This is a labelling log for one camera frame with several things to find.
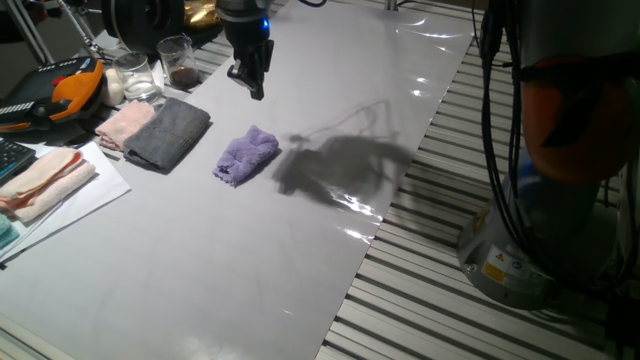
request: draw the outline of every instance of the brown liquid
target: brown liquid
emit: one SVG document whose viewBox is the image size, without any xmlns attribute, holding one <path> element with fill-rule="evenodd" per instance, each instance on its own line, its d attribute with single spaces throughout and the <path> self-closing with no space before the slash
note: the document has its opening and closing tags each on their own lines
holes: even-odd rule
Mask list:
<svg viewBox="0 0 640 360">
<path fill-rule="evenodd" d="M 180 88 L 190 88 L 198 85 L 200 75 L 198 70 L 190 67 L 181 67 L 174 70 L 169 76 L 171 84 Z"/>
</svg>

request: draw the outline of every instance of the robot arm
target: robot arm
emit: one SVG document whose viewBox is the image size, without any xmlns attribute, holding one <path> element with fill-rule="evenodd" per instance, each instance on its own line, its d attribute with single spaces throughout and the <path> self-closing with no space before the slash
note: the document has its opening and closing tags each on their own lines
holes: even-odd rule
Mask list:
<svg viewBox="0 0 640 360">
<path fill-rule="evenodd" d="M 264 97 L 264 73 L 269 71 L 273 40 L 269 40 L 269 0 L 219 0 L 217 11 L 233 58 L 227 76 L 251 92 L 251 98 Z"/>
</svg>

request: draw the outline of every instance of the drinking glass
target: drinking glass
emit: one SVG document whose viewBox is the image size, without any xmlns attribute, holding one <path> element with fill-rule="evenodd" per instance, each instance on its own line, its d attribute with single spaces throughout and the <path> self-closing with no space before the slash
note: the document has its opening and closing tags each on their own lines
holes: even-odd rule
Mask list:
<svg viewBox="0 0 640 360">
<path fill-rule="evenodd" d="M 180 88 L 192 88 L 200 83 L 200 74 L 196 69 L 191 39 L 184 35 L 168 37 L 158 44 L 162 67 L 171 85 Z"/>
<path fill-rule="evenodd" d="M 134 51 L 120 55 L 113 60 L 113 68 L 118 72 L 124 96 L 128 100 L 151 103 L 160 96 L 160 89 L 153 81 L 147 55 L 144 53 Z"/>
</svg>

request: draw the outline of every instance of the metal grating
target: metal grating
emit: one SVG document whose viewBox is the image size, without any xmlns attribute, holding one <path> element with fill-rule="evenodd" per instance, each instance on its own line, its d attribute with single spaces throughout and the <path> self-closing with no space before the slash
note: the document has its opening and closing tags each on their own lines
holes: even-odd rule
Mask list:
<svg viewBox="0 0 640 360">
<path fill-rule="evenodd" d="M 286 1 L 277 0 L 271 12 Z M 383 8 L 381 0 L 332 1 Z M 469 9 L 429 1 L 401 11 L 472 20 Z M 481 12 L 476 21 L 479 28 Z M 198 69 L 206 78 L 232 54 L 218 37 L 195 52 Z M 503 40 L 496 61 L 508 60 Z M 604 339 L 604 304 L 584 304 L 573 316 L 515 310 L 485 297 L 459 270 L 458 234 L 492 197 L 480 137 L 481 76 L 471 46 L 316 359 L 613 359 L 607 354 L 616 347 Z M 508 69 L 494 70 L 491 90 L 494 146 L 504 174 L 513 93 Z M 184 99 L 189 93 L 166 86 L 164 95 Z M 113 111 L 103 108 L 96 118 Z M 618 179 L 609 192 L 617 204 Z"/>
</svg>

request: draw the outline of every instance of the yellow warning label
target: yellow warning label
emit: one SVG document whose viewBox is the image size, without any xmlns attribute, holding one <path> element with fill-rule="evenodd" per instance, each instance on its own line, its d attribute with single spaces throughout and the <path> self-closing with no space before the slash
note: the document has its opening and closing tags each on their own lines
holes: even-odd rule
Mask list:
<svg viewBox="0 0 640 360">
<path fill-rule="evenodd" d="M 488 277 L 492 278 L 493 280 L 499 282 L 500 284 L 504 282 L 504 278 L 506 276 L 506 273 L 504 271 L 498 269 L 497 267 L 491 265 L 490 263 L 484 264 L 484 267 L 482 268 L 482 272 Z"/>
</svg>

